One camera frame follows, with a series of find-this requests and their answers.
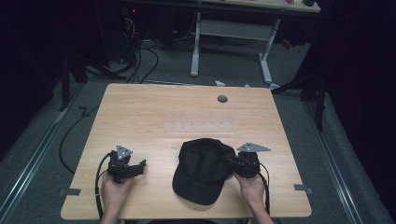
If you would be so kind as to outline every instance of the table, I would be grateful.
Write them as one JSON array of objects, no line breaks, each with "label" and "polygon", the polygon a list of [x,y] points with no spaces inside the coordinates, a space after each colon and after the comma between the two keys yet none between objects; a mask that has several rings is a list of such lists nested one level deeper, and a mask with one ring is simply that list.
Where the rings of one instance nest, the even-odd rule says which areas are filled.
[{"label": "table", "polygon": [[[312,7],[308,7],[303,0],[295,0],[293,4],[288,4],[285,0],[200,0],[199,3],[219,3],[223,5],[236,5],[242,7],[258,7],[271,8],[279,11],[298,11],[298,12],[320,12],[320,7],[315,3]],[[212,21],[201,20],[201,13],[197,12],[197,20],[195,25],[195,43],[192,53],[191,76],[198,76],[199,56],[200,56],[200,36],[201,35],[217,35],[224,37],[245,38],[254,40],[264,40],[266,45],[259,53],[259,61],[262,68],[262,75],[265,83],[271,84],[272,78],[268,68],[267,57],[271,46],[274,42],[276,31],[278,29],[280,19],[274,20],[272,25],[257,25],[229,21]]]},{"label": "table", "polygon": [[[220,95],[228,101],[218,101]],[[251,217],[237,180],[226,180],[218,200],[203,206],[178,197],[172,178],[183,142],[210,137],[233,148],[246,142],[259,152],[270,174],[272,217],[308,217],[311,208],[272,93],[264,88],[108,85],[61,212],[64,219],[99,218],[94,179],[100,160],[116,145],[131,149],[130,164],[147,166],[136,178],[120,218]]]}]

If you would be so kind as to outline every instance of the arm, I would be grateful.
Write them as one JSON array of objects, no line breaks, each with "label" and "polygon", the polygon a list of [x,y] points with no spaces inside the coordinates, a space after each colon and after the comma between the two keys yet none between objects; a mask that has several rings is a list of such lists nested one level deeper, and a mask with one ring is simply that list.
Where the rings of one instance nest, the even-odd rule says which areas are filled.
[{"label": "arm", "polygon": [[101,194],[105,209],[101,224],[117,223],[120,210],[125,204],[125,199],[133,183],[133,177],[126,179],[123,184],[117,184],[110,175],[107,173],[103,174]]},{"label": "arm", "polygon": [[242,197],[247,202],[256,222],[258,224],[274,224],[267,211],[265,211],[264,203],[262,202],[265,189],[260,176],[244,178],[238,174],[233,175],[239,182]]}]

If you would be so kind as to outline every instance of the desk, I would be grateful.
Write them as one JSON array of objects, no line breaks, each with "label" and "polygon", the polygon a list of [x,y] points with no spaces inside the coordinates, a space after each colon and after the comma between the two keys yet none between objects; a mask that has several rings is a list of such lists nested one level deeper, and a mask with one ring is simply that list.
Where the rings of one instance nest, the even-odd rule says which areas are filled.
[{"label": "desk", "polygon": [[[287,10],[298,12],[320,12],[320,7],[315,3],[312,7],[304,5],[302,0],[295,0],[294,4],[288,4],[285,0],[202,0],[207,3],[219,3],[224,5],[236,5],[243,7],[271,8],[274,10]],[[245,38],[254,40],[264,40],[266,45],[259,54],[259,61],[262,67],[262,75],[267,84],[272,83],[271,74],[268,68],[267,57],[274,42],[280,19],[275,19],[273,25],[256,25],[228,21],[201,20],[201,13],[197,12],[195,26],[195,45],[192,53],[191,76],[198,76],[199,67],[199,42],[201,35],[217,35],[224,37]]]},{"label": "desk", "polygon": [[[228,102],[220,103],[224,95]],[[131,149],[130,164],[147,160],[136,178],[121,218],[251,217],[237,180],[226,180],[218,200],[202,206],[178,197],[172,178],[183,142],[210,137],[233,148],[246,142],[271,148],[259,152],[270,174],[272,217],[308,217],[302,180],[272,93],[264,88],[110,84],[66,197],[64,219],[96,219],[94,179],[100,160],[116,145]]]}]

